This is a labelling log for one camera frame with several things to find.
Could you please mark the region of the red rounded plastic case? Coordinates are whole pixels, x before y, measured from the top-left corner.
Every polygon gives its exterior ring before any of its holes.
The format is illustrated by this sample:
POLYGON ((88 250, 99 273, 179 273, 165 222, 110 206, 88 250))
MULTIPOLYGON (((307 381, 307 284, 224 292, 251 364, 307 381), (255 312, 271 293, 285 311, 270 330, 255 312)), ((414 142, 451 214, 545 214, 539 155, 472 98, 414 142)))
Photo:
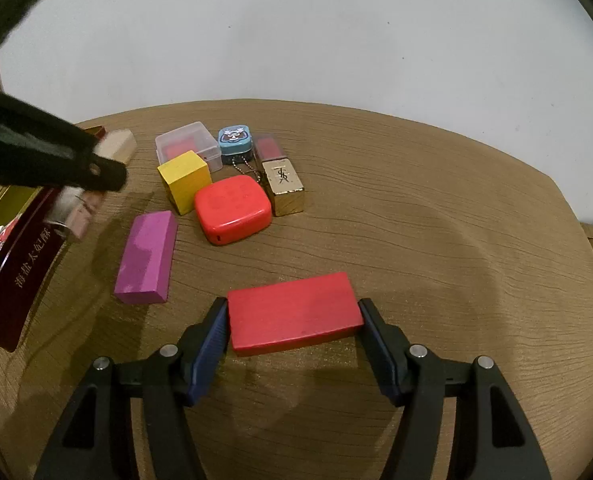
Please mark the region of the red rounded plastic case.
POLYGON ((253 178, 239 174, 214 182, 194 196, 200 226, 210 243, 228 245, 270 226, 272 204, 253 178))

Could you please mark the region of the blue bear keychain tin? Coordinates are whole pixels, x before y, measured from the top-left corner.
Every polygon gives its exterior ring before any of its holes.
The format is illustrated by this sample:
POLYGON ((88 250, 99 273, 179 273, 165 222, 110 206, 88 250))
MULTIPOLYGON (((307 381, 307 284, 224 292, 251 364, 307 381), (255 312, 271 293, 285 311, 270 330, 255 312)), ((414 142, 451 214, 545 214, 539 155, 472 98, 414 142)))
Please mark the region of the blue bear keychain tin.
POLYGON ((234 167, 239 174, 253 177, 257 183, 262 180, 256 167, 254 145, 247 125, 233 125, 219 130, 217 143, 224 165, 234 167))

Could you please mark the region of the magenta rectangular block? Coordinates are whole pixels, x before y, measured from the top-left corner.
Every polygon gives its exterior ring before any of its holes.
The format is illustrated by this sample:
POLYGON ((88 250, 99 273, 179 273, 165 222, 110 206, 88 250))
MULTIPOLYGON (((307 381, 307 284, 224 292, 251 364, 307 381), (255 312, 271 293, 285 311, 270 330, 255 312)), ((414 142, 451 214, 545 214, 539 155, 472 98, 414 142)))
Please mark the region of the magenta rectangular block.
POLYGON ((114 296, 123 304, 164 304, 178 223, 169 210, 140 214, 130 228, 114 296))

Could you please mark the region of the clear box with red cloth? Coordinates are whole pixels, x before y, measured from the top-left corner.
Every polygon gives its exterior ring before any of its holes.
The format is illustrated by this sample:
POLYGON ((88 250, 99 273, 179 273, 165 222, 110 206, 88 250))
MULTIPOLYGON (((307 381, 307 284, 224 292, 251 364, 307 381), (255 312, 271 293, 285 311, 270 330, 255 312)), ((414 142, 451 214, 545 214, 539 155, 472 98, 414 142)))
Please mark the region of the clear box with red cloth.
POLYGON ((191 122, 160 134, 155 138, 155 148, 160 165, 185 152, 193 152, 208 164, 211 172, 223 169, 222 151, 202 122, 191 122))

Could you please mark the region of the gold pink lipstick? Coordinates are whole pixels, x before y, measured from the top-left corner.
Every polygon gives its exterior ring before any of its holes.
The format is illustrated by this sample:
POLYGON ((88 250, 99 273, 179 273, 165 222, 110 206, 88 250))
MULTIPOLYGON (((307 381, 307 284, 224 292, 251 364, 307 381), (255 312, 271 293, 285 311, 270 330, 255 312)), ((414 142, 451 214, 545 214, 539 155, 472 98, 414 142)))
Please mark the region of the gold pink lipstick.
POLYGON ((256 161, 264 176, 276 217, 305 210, 305 186, 278 140, 269 133, 253 136, 256 161))

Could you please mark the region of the yellow wooden cube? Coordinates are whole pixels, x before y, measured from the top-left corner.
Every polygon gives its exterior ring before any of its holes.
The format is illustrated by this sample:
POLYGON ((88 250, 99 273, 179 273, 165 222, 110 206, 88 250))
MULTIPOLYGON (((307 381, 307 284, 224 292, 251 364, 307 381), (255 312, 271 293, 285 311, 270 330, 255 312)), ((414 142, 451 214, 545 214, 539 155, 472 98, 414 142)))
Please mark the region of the yellow wooden cube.
POLYGON ((178 214, 188 214, 197 192, 213 183, 208 164, 193 151, 163 162, 158 171, 178 214))

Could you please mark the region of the red toffee tin box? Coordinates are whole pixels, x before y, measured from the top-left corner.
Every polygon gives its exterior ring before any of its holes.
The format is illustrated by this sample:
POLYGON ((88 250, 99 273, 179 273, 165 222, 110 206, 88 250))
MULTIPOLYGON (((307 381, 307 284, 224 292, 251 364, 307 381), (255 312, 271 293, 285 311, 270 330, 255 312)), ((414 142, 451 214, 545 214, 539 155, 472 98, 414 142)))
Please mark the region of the red toffee tin box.
POLYGON ((32 317, 65 244, 62 226, 47 221, 60 188, 0 186, 0 226, 19 221, 0 252, 0 348, 12 352, 32 317))

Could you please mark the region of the red rectangular block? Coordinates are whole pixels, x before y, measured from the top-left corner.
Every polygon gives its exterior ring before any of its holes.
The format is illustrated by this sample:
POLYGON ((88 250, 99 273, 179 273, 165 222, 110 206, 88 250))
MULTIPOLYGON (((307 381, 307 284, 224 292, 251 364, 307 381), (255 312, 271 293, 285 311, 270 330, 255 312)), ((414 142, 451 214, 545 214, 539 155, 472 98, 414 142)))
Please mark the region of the red rectangular block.
POLYGON ((227 300, 238 356, 322 344, 354 335, 363 325, 344 272, 233 290, 227 300))

